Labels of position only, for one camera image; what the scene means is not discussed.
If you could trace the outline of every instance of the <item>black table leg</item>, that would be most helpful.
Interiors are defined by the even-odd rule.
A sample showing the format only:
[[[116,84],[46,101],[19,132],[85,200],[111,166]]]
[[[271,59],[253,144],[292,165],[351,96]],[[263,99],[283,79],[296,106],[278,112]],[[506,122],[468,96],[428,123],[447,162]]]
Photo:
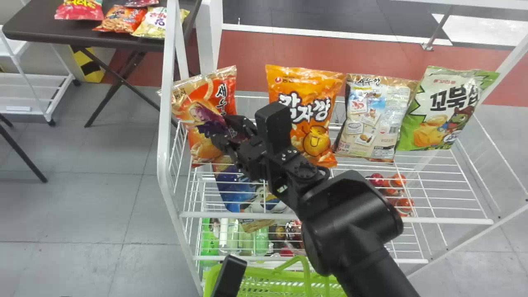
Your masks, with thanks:
[[[3,121],[7,126],[13,128],[13,124],[8,119],[6,119],[2,114],[0,114],[0,120]]]
[[[127,61],[128,64],[123,66],[122,72],[121,73],[116,73],[115,71],[110,69],[110,67],[108,67],[108,65],[103,63],[101,60],[99,60],[99,58],[97,58],[95,55],[93,55],[91,52],[89,52],[85,48],[81,48],[80,51],[82,53],[84,53],[85,55],[87,55],[90,59],[95,61],[103,69],[108,71],[108,73],[110,73],[117,80],[117,82],[115,84],[113,84],[112,87],[110,87],[110,89],[108,90],[108,92],[107,92],[105,98],[103,99],[103,101],[99,104],[99,106],[97,107],[96,111],[93,112],[93,114],[90,117],[90,119],[88,120],[88,122],[84,125],[85,127],[90,127],[93,124],[93,121],[97,118],[97,116],[99,115],[101,110],[105,107],[106,103],[108,103],[110,98],[117,92],[117,90],[119,89],[119,87],[121,85],[127,86],[130,90],[132,90],[134,93],[136,93],[141,99],[143,99],[145,102],[147,102],[149,105],[151,105],[152,107],[156,108],[157,111],[159,111],[159,106],[156,103],[154,103],[152,100],[150,100],[150,98],[148,98],[145,94],[143,94],[136,87],[134,87],[129,82],[127,82],[128,76],[133,72],[133,70],[136,68],[136,66],[138,66],[139,63],[145,57],[145,55],[146,55],[145,52],[133,52],[132,53],[133,57],[128,59],[128,61]],[[174,119],[171,119],[171,122],[172,122],[172,124],[174,126],[177,125],[177,122]]]
[[[0,125],[0,135],[2,135],[7,143],[17,152],[17,154],[26,162],[27,166],[31,168],[33,173],[44,183],[48,182],[48,179],[42,174],[42,172],[35,166],[35,164],[30,160],[22,148],[16,143],[16,141],[11,137],[11,135],[6,131],[6,129]]]
[[[139,64],[139,62],[141,62],[141,60],[143,59],[143,57],[145,56],[145,53],[140,53],[140,52],[133,52],[131,54],[131,58],[129,58],[128,60],[128,64],[125,65],[123,67],[123,71],[120,73],[120,74],[117,74],[115,72],[112,71],[112,73],[115,75],[116,79],[118,81],[116,81],[111,87],[110,89],[108,90],[108,92],[106,93],[104,99],[101,101],[101,103],[99,104],[99,106],[97,106],[96,110],[93,112],[93,114],[90,116],[90,119],[86,122],[86,124],[84,125],[84,127],[90,127],[92,124],[93,124],[93,121],[96,120],[97,116],[99,115],[99,113],[102,111],[102,109],[106,106],[106,104],[108,103],[108,101],[110,101],[110,99],[112,98],[112,96],[117,92],[117,90],[119,89],[119,87],[121,87],[123,85],[123,82],[126,81],[126,79],[128,78],[128,76],[134,71],[134,69],[136,68],[136,66]]]

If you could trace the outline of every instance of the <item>basket handle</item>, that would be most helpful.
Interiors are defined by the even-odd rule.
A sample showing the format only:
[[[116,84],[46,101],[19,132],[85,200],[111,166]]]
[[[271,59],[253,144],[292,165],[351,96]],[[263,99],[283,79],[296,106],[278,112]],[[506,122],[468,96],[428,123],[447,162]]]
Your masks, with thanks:
[[[277,274],[283,271],[284,269],[294,265],[297,262],[301,262],[303,265],[303,273],[304,273],[304,288],[306,290],[306,296],[312,297],[312,282],[310,280],[310,265],[308,264],[308,260],[305,256],[297,255],[290,260],[284,262],[283,264],[275,267],[273,269],[272,274]]]

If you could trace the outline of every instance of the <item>orange snack bag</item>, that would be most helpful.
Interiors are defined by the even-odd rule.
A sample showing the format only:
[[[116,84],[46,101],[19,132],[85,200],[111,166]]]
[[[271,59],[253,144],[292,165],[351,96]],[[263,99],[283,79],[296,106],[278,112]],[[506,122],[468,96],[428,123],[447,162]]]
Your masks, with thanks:
[[[106,13],[102,23],[93,28],[93,31],[133,33],[141,24],[143,17],[147,14],[146,8],[128,8],[122,5],[114,5]]]
[[[335,167],[328,125],[345,74],[266,65],[269,101],[290,107],[291,144],[312,163]]]
[[[222,116],[237,114],[236,83],[237,68],[230,66],[173,84],[172,112],[187,129],[193,168],[223,155],[209,137],[212,134],[231,135]]]

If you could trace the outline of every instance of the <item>red snack bag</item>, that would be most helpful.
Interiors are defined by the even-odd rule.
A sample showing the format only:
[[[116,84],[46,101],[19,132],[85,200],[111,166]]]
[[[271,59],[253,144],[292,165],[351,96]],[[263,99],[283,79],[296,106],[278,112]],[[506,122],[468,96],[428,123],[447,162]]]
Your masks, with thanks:
[[[102,21],[102,0],[64,0],[57,7],[56,20],[94,20]]]
[[[141,24],[147,14],[146,8],[127,8],[114,5],[102,20],[102,23],[93,28],[94,31],[133,33]]]
[[[125,3],[126,7],[147,7],[150,5],[158,4],[158,0],[128,0]]]

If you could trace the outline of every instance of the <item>yellow black striped post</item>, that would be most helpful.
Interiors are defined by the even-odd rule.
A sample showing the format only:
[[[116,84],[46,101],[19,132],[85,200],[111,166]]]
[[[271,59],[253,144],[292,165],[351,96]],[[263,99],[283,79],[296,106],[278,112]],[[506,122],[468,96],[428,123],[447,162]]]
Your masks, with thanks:
[[[93,54],[93,48],[86,48]],[[101,82],[105,72],[97,63],[92,61],[88,56],[80,51],[80,47],[70,46],[70,50],[73,53],[73,58],[79,68],[81,69],[84,79],[87,82]]]

